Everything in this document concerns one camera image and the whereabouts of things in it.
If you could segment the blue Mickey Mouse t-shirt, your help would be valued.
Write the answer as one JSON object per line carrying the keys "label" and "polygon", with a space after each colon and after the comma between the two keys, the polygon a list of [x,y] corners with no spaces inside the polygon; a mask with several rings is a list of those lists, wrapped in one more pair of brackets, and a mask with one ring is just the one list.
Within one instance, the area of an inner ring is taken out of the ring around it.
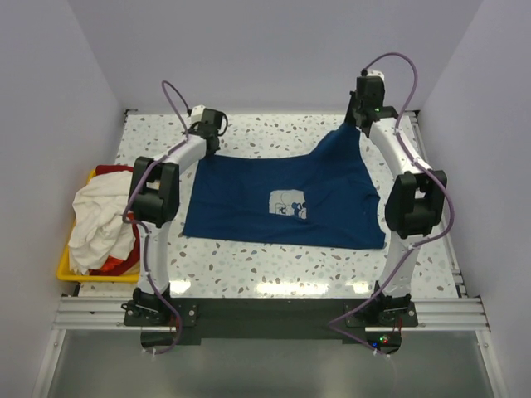
{"label": "blue Mickey Mouse t-shirt", "polygon": [[380,197],[347,124],[305,155],[199,162],[183,234],[264,244],[380,250]]}

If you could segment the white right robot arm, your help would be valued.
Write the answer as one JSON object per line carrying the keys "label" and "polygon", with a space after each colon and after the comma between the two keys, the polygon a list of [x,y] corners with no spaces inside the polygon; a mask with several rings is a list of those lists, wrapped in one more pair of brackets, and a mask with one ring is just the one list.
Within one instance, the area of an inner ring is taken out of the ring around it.
{"label": "white right robot arm", "polygon": [[360,305],[378,325],[387,326],[411,300],[412,276],[418,252],[441,223],[447,177],[432,171],[400,127],[397,111],[384,104],[383,73],[363,70],[350,93],[344,122],[358,128],[378,148],[393,185],[384,207],[391,231],[384,270],[373,296]]}

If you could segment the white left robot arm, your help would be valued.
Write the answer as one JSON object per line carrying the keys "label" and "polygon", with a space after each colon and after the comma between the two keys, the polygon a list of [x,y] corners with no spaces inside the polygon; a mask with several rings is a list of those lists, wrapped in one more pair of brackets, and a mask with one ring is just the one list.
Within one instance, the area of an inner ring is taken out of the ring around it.
{"label": "white left robot arm", "polygon": [[140,274],[134,300],[153,325],[165,324],[172,315],[167,250],[169,227],[180,205],[180,176],[220,148],[228,128],[225,113],[202,105],[190,112],[191,124],[178,142],[154,158],[139,157],[129,189],[124,215],[131,214],[140,238]]}

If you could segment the white t-shirt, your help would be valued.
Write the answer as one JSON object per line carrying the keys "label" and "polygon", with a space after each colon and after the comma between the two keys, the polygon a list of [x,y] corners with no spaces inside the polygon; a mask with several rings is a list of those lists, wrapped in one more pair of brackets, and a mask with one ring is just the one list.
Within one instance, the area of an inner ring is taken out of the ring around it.
{"label": "white t-shirt", "polygon": [[68,242],[70,269],[81,275],[99,269],[117,241],[129,199],[131,172],[92,177],[75,195],[76,223]]}

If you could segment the orange t-shirt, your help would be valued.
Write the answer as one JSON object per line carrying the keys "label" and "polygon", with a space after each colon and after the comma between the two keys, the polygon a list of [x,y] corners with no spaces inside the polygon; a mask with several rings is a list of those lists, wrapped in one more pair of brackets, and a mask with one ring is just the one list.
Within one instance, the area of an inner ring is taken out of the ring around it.
{"label": "orange t-shirt", "polygon": [[135,227],[125,223],[121,226],[117,241],[110,249],[109,256],[105,261],[102,272],[110,275],[127,273],[137,259]]}

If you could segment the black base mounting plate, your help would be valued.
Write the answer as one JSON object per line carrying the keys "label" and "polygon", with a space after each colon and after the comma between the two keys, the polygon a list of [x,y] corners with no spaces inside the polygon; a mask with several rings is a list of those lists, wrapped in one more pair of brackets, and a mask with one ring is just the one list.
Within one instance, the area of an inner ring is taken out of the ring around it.
{"label": "black base mounting plate", "polygon": [[411,297],[159,298],[135,291],[123,303],[124,325],[140,327],[144,348],[206,339],[336,340],[394,353],[402,329],[419,322]]}

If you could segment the yellow plastic bin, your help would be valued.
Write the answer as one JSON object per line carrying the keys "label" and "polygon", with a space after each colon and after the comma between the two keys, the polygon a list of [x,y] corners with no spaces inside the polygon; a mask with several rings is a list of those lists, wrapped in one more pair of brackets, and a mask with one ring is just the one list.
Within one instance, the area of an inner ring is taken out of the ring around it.
{"label": "yellow plastic bin", "polygon": [[99,165],[75,194],[75,221],[56,276],[71,282],[139,279],[138,227],[124,223],[132,167]]}

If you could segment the aluminium frame rail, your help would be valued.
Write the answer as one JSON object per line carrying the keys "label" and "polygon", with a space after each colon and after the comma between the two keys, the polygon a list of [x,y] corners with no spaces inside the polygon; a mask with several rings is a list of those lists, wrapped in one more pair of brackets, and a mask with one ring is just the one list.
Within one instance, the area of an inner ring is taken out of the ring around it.
{"label": "aluminium frame rail", "polygon": [[[124,298],[64,297],[52,327],[57,330],[113,330],[124,327]],[[490,330],[479,298],[419,298],[414,301],[420,331]]]}

